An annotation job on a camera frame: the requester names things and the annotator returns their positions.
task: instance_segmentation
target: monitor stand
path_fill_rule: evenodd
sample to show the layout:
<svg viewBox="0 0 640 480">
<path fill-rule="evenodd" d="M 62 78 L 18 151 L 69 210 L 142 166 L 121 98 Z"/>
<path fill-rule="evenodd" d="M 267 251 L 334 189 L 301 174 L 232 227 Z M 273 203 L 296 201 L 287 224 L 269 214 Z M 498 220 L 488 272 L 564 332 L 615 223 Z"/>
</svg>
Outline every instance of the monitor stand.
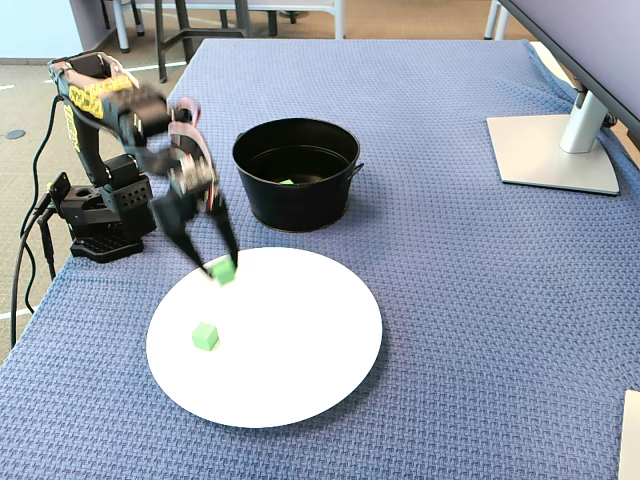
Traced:
<svg viewBox="0 0 640 480">
<path fill-rule="evenodd" d="M 570 115 L 488 118 L 502 181 L 617 195 L 613 165 L 596 138 L 607 113 L 588 92 Z"/>
</svg>

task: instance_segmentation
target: yellow label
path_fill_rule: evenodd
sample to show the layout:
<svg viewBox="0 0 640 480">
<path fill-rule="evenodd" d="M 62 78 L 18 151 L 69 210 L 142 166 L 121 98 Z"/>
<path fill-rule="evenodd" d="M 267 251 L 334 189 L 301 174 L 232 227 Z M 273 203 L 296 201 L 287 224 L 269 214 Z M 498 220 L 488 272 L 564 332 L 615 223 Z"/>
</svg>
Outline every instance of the yellow label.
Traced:
<svg viewBox="0 0 640 480">
<path fill-rule="evenodd" d="M 99 83 L 93 83 L 80 90 L 78 87 L 71 85 L 69 87 L 69 99 L 80 109 L 89 112 L 96 118 L 103 118 L 102 101 L 100 95 L 108 92 L 117 92 L 125 88 L 131 88 L 133 85 L 128 75 L 119 75 L 113 78 L 107 78 Z"/>
<path fill-rule="evenodd" d="M 78 130 L 76 130 L 76 122 L 73 118 L 73 109 L 71 105 L 64 106 L 64 116 L 67 119 L 67 131 L 69 132 L 69 140 L 73 144 L 73 148 L 76 149 L 76 152 L 80 151 L 80 146 L 78 145 Z"/>
</svg>

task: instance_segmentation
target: monitor base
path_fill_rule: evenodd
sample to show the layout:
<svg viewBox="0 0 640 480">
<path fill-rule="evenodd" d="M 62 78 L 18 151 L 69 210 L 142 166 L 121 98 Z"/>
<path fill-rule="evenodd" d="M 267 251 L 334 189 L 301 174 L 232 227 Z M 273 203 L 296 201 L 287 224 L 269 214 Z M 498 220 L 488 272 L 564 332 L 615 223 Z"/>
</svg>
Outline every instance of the monitor base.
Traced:
<svg viewBox="0 0 640 480">
<path fill-rule="evenodd" d="M 618 179 L 599 140 L 587 153 L 560 148 L 568 121 L 569 115 L 488 118 L 502 181 L 617 195 Z"/>
</svg>

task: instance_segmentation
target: monitor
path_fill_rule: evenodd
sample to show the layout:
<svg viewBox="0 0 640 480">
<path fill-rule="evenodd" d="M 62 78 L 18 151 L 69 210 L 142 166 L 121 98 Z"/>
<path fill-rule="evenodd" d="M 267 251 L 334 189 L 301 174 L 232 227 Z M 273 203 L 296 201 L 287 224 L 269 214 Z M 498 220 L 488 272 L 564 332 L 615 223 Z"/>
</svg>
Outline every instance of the monitor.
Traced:
<svg viewBox="0 0 640 480">
<path fill-rule="evenodd" d="M 570 116 L 488 119 L 502 180 L 617 194 L 615 172 L 595 137 L 609 110 L 640 133 L 640 1 L 500 2 L 589 90 Z M 519 138 L 503 139 L 513 134 Z M 544 141 L 522 138 L 530 136 Z M 529 144 L 534 151 L 523 154 Z"/>
</svg>

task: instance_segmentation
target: green cube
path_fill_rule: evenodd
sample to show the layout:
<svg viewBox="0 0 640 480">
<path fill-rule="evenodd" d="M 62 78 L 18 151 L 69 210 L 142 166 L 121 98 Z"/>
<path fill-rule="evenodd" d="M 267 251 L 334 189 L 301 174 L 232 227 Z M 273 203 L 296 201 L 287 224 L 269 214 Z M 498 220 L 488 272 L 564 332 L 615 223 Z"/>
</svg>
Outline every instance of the green cube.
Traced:
<svg viewBox="0 0 640 480">
<path fill-rule="evenodd" d="M 226 257 L 211 267 L 209 275 L 217 278 L 220 285 L 225 285 L 236 278 L 236 266 L 231 258 Z"/>
<path fill-rule="evenodd" d="M 201 323 L 191 333 L 191 339 L 196 347 L 209 352 L 218 343 L 218 329 L 208 323 Z"/>
</svg>

